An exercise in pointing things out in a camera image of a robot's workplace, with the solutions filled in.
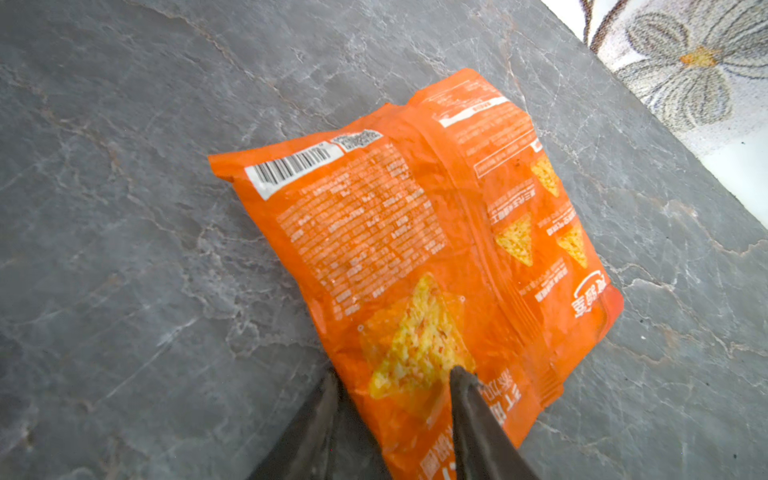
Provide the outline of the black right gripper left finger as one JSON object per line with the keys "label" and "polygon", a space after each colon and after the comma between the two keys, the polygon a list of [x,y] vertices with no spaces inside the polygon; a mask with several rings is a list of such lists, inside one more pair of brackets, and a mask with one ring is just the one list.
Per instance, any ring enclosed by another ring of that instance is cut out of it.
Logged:
{"label": "black right gripper left finger", "polygon": [[329,369],[248,479],[332,479],[340,400]]}

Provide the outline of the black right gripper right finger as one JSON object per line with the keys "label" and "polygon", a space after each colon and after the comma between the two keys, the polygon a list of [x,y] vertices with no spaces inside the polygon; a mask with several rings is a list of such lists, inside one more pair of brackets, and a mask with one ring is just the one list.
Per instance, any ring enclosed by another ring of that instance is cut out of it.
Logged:
{"label": "black right gripper right finger", "polygon": [[461,366],[449,380],[456,477],[537,480],[484,401],[479,380]]}

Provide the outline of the orange snack packet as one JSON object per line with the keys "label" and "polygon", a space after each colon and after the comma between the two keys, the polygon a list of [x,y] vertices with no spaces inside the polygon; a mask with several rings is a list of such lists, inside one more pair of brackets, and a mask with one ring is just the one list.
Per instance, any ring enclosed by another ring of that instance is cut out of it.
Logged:
{"label": "orange snack packet", "polygon": [[396,479],[453,479],[462,367],[520,445],[621,315],[530,116],[463,69],[331,132],[213,155]]}

